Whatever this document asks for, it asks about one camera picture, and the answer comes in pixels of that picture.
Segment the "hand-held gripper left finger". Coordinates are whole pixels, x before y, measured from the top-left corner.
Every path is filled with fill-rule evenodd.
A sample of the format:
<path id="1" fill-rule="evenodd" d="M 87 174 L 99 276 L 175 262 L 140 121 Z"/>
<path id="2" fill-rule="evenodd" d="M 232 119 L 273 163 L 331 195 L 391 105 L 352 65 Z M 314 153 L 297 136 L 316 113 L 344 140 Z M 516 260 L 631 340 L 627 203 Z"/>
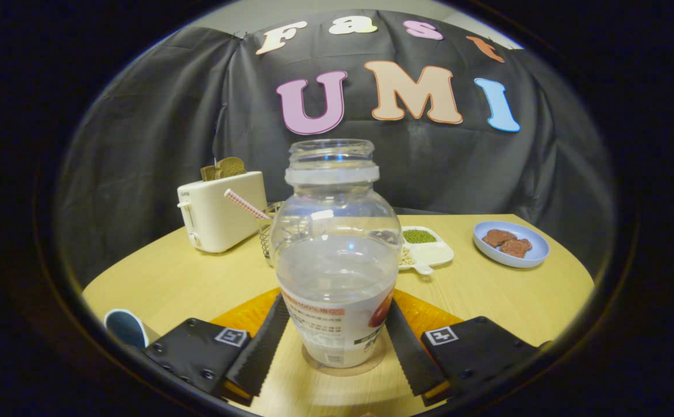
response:
<path id="1" fill-rule="evenodd" d="M 288 322 L 283 296 L 270 290 L 212 321 L 185 319 L 143 353 L 204 393 L 249 406 L 261 393 Z"/>

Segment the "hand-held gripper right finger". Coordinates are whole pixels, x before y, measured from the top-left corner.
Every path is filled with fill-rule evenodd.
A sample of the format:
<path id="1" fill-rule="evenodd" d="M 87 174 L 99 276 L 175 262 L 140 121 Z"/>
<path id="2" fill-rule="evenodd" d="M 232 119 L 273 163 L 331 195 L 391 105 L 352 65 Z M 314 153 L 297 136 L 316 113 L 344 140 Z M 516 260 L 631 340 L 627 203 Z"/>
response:
<path id="1" fill-rule="evenodd" d="M 459 319 L 405 291 L 394 291 L 386 312 L 403 374 L 426 406 L 485 392 L 546 347 L 483 315 Z"/>

